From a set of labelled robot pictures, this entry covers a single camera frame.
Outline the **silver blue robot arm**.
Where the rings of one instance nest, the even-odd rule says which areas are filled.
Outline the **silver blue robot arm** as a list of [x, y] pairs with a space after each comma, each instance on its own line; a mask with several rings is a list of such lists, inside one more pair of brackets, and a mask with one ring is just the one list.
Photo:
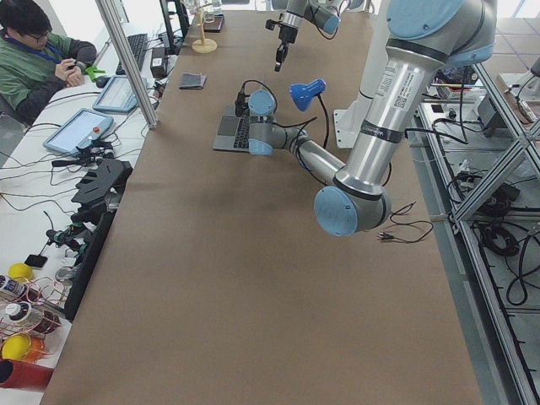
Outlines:
[[385, 15], [388, 62], [348, 160], [334, 157], [303, 130], [275, 124], [275, 99], [264, 90], [248, 102], [250, 154], [287, 149], [327, 182], [314, 211], [328, 234], [349, 236], [380, 226], [392, 208], [381, 180], [422, 92], [443, 67], [491, 57], [496, 17], [495, 1], [391, 1]]
[[274, 71], [279, 72], [285, 63], [289, 46], [294, 44], [305, 21], [312, 24], [326, 40], [332, 40], [345, 11], [370, 11], [371, 1], [272, 1], [274, 10], [280, 10], [278, 19], [268, 19], [267, 30], [278, 27], [279, 46], [276, 50]]

